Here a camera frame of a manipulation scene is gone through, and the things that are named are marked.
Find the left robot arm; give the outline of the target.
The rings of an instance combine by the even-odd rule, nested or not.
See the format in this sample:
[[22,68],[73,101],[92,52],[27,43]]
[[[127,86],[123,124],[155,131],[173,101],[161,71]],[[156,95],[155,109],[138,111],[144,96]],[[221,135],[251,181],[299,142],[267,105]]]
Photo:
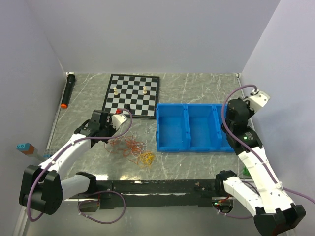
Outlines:
[[19,204],[26,207],[32,222],[31,211],[41,215],[54,214],[61,203],[77,194],[93,197],[97,192],[97,180],[92,174],[78,172],[63,179],[75,160],[90,150],[99,141],[107,142],[115,137],[119,128],[127,121],[122,112],[110,114],[94,110],[90,119],[82,123],[69,141],[53,156],[38,166],[29,165],[23,173]]

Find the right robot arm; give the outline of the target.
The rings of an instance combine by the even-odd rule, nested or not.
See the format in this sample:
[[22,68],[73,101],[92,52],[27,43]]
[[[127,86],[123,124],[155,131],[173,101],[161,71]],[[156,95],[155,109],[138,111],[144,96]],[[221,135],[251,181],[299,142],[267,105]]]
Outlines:
[[276,236],[294,229],[306,216],[302,205],[294,203],[276,177],[257,133],[248,120],[267,103],[264,99],[251,107],[251,100],[231,99],[222,108],[222,130],[235,154],[247,167],[256,191],[247,187],[232,171],[221,171],[216,176],[215,191],[236,198],[253,216],[262,236]]

